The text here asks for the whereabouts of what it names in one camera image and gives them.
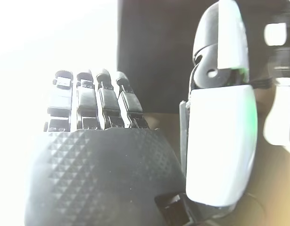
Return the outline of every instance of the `dark background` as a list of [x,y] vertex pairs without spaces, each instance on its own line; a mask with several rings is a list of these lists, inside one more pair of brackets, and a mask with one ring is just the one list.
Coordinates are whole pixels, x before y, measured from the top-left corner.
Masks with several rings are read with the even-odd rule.
[[[118,70],[144,112],[178,113],[187,99],[198,22],[214,0],[120,0]],[[247,31],[250,78],[264,74],[270,48],[264,27],[285,0],[238,0]]]

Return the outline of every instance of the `round hole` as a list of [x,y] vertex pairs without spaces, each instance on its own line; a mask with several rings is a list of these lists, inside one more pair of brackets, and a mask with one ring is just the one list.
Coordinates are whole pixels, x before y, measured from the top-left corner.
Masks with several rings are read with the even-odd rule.
[[216,75],[217,75],[217,70],[211,69],[211,70],[208,70],[207,72],[207,76],[209,78],[214,78]]
[[198,64],[200,63],[201,60],[202,60],[202,55],[199,55],[199,56],[195,59],[194,63],[195,63],[196,65],[198,65]]

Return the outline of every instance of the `textured palm surface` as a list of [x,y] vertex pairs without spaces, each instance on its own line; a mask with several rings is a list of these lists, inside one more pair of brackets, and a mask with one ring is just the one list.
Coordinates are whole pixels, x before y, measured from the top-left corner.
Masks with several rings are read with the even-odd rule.
[[158,130],[78,130],[39,140],[25,226],[163,225],[154,198],[185,188]]

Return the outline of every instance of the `diamond pattern texture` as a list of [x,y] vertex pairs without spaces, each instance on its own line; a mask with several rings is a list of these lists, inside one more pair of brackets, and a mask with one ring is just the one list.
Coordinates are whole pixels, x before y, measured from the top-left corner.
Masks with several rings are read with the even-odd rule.
[[25,226],[164,225],[154,198],[185,188],[158,130],[78,130],[40,140]]

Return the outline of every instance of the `white object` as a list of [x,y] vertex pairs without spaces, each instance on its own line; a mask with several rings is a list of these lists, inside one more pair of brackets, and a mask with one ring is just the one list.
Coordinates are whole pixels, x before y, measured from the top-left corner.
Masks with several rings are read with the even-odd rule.
[[290,145],[290,86],[276,86],[273,106],[264,124],[264,137],[272,145]]
[[222,207],[241,198],[257,142],[257,108],[250,85],[195,89],[187,156],[187,196]]
[[268,24],[264,29],[264,40],[268,46],[282,46],[287,39],[286,23]]
[[242,69],[249,80],[248,42],[238,5],[233,0],[218,2],[218,69]]

